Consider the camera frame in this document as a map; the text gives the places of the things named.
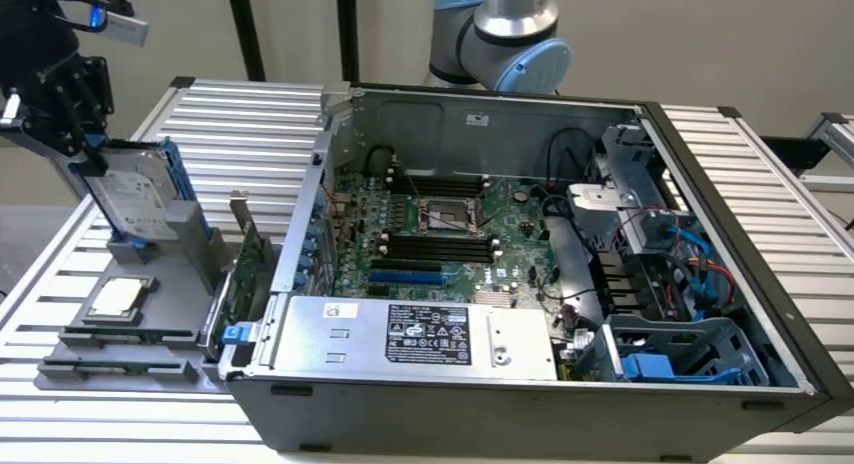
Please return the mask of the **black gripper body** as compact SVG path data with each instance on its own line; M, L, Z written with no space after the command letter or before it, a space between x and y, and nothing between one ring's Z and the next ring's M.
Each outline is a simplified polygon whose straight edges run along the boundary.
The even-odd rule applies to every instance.
M21 88L38 73L81 67L78 39L58 0L1 1L1 92Z

